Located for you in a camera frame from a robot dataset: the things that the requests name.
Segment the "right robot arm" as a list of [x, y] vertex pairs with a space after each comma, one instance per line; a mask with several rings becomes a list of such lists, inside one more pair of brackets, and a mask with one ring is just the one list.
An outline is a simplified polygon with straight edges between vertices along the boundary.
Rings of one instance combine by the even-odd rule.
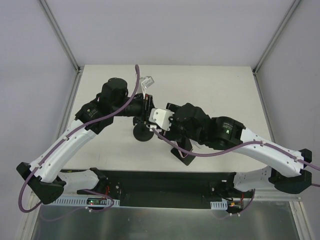
[[305, 167], [312, 161], [306, 148], [291, 150], [282, 147], [247, 128], [243, 123], [227, 117], [210, 117], [198, 106], [168, 103], [166, 109], [170, 130], [164, 136], [179, 142], [186, 138], [217, 152], [231, 151], [257, 160], [266, 166], [248, 172], [232, 172], [225, 184], [225, 192], [237, 197], [253, 189], [274, 187], [288, 194], [300, 194], [312, 185], [312, 173]]

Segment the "black folding phone stand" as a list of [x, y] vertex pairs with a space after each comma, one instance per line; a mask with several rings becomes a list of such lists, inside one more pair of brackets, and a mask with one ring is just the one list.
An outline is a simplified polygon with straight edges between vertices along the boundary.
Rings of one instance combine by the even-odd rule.
[[[191, 141], [188, 138], [182, 139], [182, 141], [176, 142], [176, 145], [185, 149], [188, 152], [193, 151], [193, 146]], [[171, 149], [171, 154], [179, 159], [184, 165], [189, 166], [190, 163], [195, 159], [195, 156], [184, 153], [176, 148]]]

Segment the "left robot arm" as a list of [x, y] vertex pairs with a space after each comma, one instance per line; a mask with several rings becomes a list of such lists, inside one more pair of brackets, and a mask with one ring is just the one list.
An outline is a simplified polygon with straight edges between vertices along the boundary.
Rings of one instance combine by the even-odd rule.
[[62, 172], [62, 168], [86, 143], [114, 122], [114, 118], [132, 117], [134, 124], [149, 120], [154, 108], [146, 89], [154, 83], [151, 76], [136, 81], [128, 95], [128, 83], [122, 78], [110, 78], [101, 91], [76, 113], [75, 119], [54, 144], [31, 163], [22, 162], [16, 170], [24, 179], [23, 187], [30, 187], [40, 200], [48, 205], [64, 193], [106, 193], [106, 176], [92, 167], [79, 172]]

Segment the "black round-base clamp stand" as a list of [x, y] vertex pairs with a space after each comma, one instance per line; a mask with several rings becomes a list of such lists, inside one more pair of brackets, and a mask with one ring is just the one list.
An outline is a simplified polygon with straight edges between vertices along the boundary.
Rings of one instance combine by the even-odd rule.
[[133, 128], [133, 136], [140, 142], [147, 142], [153, 138], [154, 133], [144, 124], [138, 123]]

